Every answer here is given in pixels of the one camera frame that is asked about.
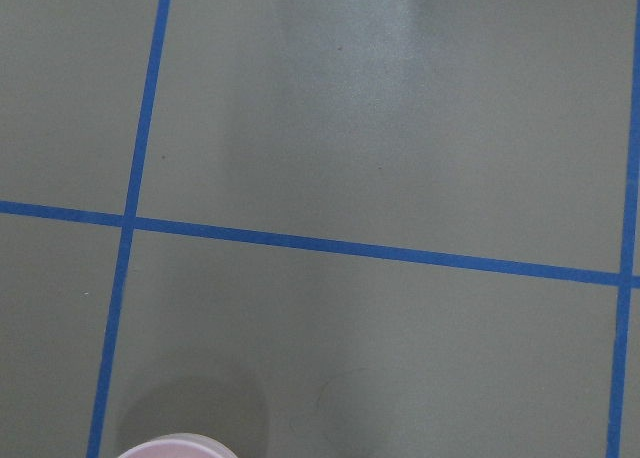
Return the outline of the pink bowl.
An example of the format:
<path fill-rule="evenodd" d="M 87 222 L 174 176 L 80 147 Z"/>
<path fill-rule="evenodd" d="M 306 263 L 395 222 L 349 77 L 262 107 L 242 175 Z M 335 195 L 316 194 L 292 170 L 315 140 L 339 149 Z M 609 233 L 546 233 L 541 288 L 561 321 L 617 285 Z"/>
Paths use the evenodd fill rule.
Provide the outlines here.
<path fill-rule="evenodd" d="M 237 455 L 212 438 L 176 433 L 136 445 L 120 454 L 119 458 L 237 458 Z"/>

